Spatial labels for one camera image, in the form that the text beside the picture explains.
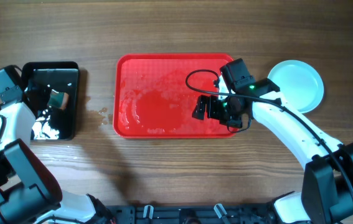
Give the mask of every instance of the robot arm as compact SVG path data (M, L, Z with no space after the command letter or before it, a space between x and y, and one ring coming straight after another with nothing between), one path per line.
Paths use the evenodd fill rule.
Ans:
M27 97L26 85L13 66L0 70L0 187L18 175L20 182L6 190L0 188L0 223L39 223L44 220L70 223L105 223L111 212L91 195L75 195L60 189L54 176L29 149L37 105Z
M266 126L294 154L305 171L303 189L302 193L285 195L273 203L279 220L335 223L353 215L353 189L349 190L349 184L345 183L349 181L353 188L353 143L345 146L321 131L286 101L271 80L255 82L242 59L226 64L220 71L223 79L214 82L223 86L220 93L189 85L189 77L201 70L187 76L186 85L190 89L213 94L199 97L192 116L204 119L207 112L208 118L217 119L220 124L242 128L242 114L246 113L250 120L256 119ZM348 180L334 177L333 170L344 172Z

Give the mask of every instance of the green object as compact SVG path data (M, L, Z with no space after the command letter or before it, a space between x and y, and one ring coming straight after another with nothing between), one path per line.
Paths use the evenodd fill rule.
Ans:
M63 105L64 93L53 91L50 93L50 100L47 103L49 106L61 108Z

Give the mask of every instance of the water spill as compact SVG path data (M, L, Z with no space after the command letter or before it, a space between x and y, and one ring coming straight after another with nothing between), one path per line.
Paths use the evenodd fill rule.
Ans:
M112 115L112 114L109 114L109 115L107 115L107 117L108 117L108 122L109 122L110 124L113 124L113 115Z
M153 134L169 131L169 127L178 128L183 120L183 114L179 110L169 110L169 100L163 98L158 91L146 93L136 100L136 106L132 107L132 111L135 114L134 117L139 118L137 115L139 114L145 118L138 119L136 122Z
M102 108L100 111L99 111L99 113L105 113L105 112L107 112L108 111L108 108Z

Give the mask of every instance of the wood grain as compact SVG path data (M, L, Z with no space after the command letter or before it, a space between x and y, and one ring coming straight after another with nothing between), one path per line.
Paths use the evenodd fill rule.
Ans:
M257 79L280 61L305 61L326 87L309 119L353 141L352 1L1 3L0 68L56 60L83 68L75 138L31 145L65 190L107 205L266 202L301 190L302 168L257 122L231 139L117 136L116 63L131 52L226 52L242 57Z

